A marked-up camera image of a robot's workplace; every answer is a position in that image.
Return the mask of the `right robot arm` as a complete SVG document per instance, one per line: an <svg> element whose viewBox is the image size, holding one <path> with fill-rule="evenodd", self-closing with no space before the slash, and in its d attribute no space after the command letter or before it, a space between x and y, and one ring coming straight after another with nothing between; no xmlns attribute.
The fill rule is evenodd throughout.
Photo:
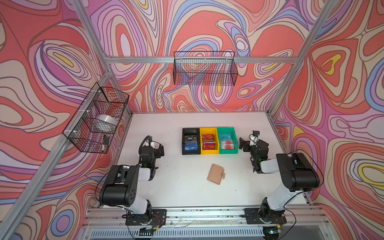
<svg viewBox="0 0 384 240"><path fill-rule="evenodd" d="M279 173L282 183L263 199L259 208L244 209L247 224L285 224L286 205L296 196L315 190L321 185L320 177L302 153L277 154L269 159L269 144L257 136L249 141L239 138L239 149L250 153L253 171L258 174Z"/></svg>

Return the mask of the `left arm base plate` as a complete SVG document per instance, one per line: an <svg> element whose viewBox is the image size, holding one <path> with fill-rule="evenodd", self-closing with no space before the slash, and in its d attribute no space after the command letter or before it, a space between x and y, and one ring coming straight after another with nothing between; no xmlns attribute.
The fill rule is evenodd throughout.
<svg viewBox="0 0 384 240"><path fill-rule="evenodd" d="M145 214L134 215L130 212L122 216L126 220L127 226L152 226L158 227L166 223L167 210L154 209L147 210Z"/></svg>

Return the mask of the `tan leather card holder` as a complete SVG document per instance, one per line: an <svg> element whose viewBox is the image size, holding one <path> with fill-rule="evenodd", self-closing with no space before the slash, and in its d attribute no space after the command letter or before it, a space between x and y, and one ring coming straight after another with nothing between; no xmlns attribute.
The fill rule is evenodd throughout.
<svg viewBox="0 0 384 240"><path fill-rule="evenodd" d="M225 169L217 164L212 164L207 180L220 185L225 178Z"/></svg>

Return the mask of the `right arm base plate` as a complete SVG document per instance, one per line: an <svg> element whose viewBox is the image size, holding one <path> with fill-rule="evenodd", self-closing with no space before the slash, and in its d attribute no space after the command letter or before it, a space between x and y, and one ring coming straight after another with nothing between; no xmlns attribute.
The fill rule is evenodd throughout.
<svg viewBox="0 0 384 240"><path fill-rule="evenodd" d="M248 225L284 225L287 223L285 211L273 211L265 208L246 208L242 218Z"/></svg>

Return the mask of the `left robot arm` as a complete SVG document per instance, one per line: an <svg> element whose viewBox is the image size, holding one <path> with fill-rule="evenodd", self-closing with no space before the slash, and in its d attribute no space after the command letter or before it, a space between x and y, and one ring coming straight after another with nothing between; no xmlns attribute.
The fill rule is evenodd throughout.
<svg viewBox="0 0 384 240"><path fill-rule="evenodd" d="M155 143L151 136L146 136L139 146L139 161L136 165L114 165L107 173L99 202L103 206L120 207L126 210L126 219L141 225L153 224L155 220L162 222L152 210L149 200L138 195L138 183L152 181L155 177L157 159L163 157L164 146Z"/></svg>

